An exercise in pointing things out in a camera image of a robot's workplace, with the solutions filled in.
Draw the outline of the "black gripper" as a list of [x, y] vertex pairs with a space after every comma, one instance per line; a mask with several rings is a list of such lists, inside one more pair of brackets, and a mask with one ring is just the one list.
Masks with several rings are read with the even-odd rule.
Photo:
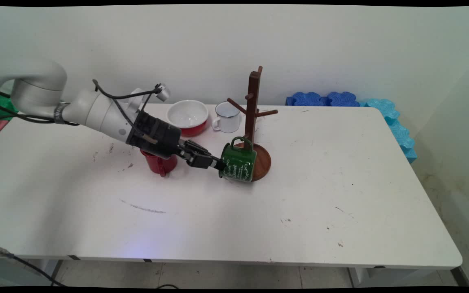
[[181, 140], [180, 128], [143, 111], [135, 118], [127, 144], [163, 159], [172, 155], [183, 157], [194, 168], [223, 171], [226, 167], [226, 163], [203, 146], [193, 140]]

